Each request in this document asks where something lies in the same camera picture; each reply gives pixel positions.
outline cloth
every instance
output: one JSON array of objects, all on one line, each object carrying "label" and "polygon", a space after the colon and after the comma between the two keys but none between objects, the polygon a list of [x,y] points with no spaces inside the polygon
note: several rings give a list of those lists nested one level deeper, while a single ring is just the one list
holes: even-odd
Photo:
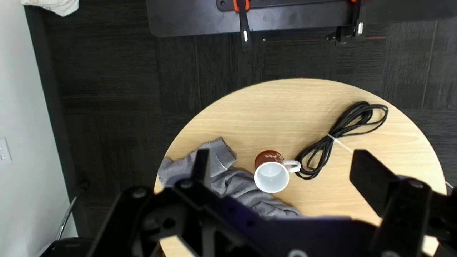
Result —
[{"label": "cloth", "polygon": [[20,3],[50,10],[61,18],[74,13],[80,8],[79,0],[20,0]]},{"label": "cloth", "polygon": [[[264,219],[297,219],[298,210],[257,189],[254,178],[246,170],[236,169],[236,156],[223,139],[203,145],[208,149],[208,172],[211,192],[220,198],[230,196]],[[188,179],[196,153],[181,160],[164,159],[158,169],[158,180],[164,188],[171,188],[181,179]]]}]

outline floor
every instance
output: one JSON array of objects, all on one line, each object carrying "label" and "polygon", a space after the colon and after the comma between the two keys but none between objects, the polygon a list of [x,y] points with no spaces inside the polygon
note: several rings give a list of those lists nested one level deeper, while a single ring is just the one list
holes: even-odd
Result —
[{"label": "floor", "polygon": [[274,79],[338,80],[384,98],[417,123],[457,185],[457,19],[368,26],[373,39],[346,46],[324,40],[331,30],[254,33],[253,52],[243,53],[238,35],[156,39],[144,0],[80,0],[66,19],[34,12],[47,35],[51,66],[41,70],[54,75],[73,179],[90,182],[76,213],[81,236],[97,233],[121,189],[150,185],[196,113]]}]

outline gray towel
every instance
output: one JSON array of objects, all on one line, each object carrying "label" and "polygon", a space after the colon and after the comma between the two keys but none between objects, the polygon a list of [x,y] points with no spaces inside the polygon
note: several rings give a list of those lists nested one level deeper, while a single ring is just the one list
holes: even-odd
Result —
[{"label": "gray towel", "polygon": [[[206,143],[200,149],[210,150],[208,169],[211,192],[220,198],[230,196],[238,200],[264,219],[301,218],[298,210],[258,190],[251,173],[231,168],[236,163],[236,156],[223,139]],[[196,153],[197,152],[193,152],[187,158],[176,162],[164,159],[158,169],[158,180],[161,185],[171,188],[176,182],[188,179]]]}]

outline coiled black cord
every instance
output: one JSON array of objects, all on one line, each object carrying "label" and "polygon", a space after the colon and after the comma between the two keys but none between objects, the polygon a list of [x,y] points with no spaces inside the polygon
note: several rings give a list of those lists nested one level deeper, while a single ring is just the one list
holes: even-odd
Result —
[{"label": "coiled black cord", "polygon": [[[383,112],[383,116],[370,122],[374,110]],[[388,109],[384,105],[356,103],[338,118],[326,138],[298,153],[296,160],[301,162],[301,170],[296,175],[304,180],[317,178],[330,159],[334,139],[368,135],[384,125],[387,115]],[[367,130],[350,133],[360,128],[367,128]]]}]

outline round wooden table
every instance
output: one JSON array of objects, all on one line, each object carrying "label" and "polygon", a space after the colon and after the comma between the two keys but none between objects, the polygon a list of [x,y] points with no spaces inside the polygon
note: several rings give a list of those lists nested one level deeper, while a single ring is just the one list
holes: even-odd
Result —
[{"label": "round wooden table", "polygon": [[[303,216],[350,216],[378,225],[380,219],[348,180],[351,152],[367,149],[396,175],[423,180],[446,195],[438,159],[424,135],[398,109],[357,88],[316,79],[290,79],[260,83],[234,92],[198,113],[177,135],[166,156],[177,160],[203,143],[223,138],[237,156],[237,168],[254,170],[263,150],[277,150],[286,159],[324,138],[337,118],[353,103],[388,106],[388,119],[378,130],[334,145],[330,162],[314,180],[291,176],[277,199],[298,209]],[[167,256],[190,256],[177,239],[161,242]],[[437,240],[426,239],[431,255]]]}]

